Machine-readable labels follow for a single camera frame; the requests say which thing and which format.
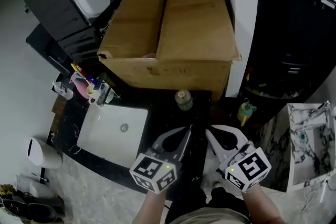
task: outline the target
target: faucet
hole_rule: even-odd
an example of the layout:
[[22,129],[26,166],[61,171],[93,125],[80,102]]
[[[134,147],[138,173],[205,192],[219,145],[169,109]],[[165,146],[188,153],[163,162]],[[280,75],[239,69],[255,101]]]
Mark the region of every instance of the faucet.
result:
[[323,104],[321,104],[313,113],[311,113],[308,118],[308,120],[314,120],[316,119],[318,116],[320,116],[321,114],[325,113],[325,112],[330,112],[334,117],[334,113],[333,113],[333,106],[331,105],[331,103],[329,101],[324,102]]

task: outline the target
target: sink drain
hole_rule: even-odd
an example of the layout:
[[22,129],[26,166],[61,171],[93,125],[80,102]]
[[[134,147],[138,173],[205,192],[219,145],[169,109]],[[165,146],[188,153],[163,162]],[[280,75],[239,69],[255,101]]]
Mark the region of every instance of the sink drain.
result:
[[120,130],[121,130],[123,133],[127,132],[128,128],[129,128],[129,126],[128,126],[127,123],[123,123],[123,124],[120,126]]

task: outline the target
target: marble floor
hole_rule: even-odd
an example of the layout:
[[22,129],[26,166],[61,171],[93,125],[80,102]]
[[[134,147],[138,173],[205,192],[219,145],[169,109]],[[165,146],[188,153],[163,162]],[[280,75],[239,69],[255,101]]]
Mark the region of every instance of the marble floor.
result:
[[[219,161],[208,148],[202,188],[210,199],[211,185],[220,180],[214,172]],[[66,204],[65,224],[113,223],[129,224],[139,211],[145,195],[125,188],[78,164],[64,155],[63,165],[58,170],[46,171],[49,187],[64,199]],[[242,198],[239,190],[224,182],[228,192]],[[329,180],[336,189],[336,176]],[[287,223],[327,224],[336,215],[336,191],[326,186],[321,201],[322,187],[314,185],[289,194],[263,188],[267,196],[277,205]],[[167,209],[164,208],[162,223]]]

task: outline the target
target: cardboard box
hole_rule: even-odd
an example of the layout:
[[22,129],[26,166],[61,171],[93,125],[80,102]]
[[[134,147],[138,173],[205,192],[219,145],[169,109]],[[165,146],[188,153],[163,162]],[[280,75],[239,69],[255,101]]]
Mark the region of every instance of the cardboard box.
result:
[[122,0],[98,55],[130,86],[208,90],[213,100],[240,59],[223,0]]

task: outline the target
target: person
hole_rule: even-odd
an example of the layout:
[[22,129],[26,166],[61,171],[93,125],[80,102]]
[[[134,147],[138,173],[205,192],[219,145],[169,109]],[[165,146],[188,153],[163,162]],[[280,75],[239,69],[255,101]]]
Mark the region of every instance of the person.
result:
[[[211,192],[212,200],[206,204],[204,192],[190,189],[172,202],[165,224],[284,224],[275,204],[265,195],[259,184],[242,193],[243,199],[227,193],[216,182]],[[159,224],[166,191],[155,194],[148,191],[133,224]]]

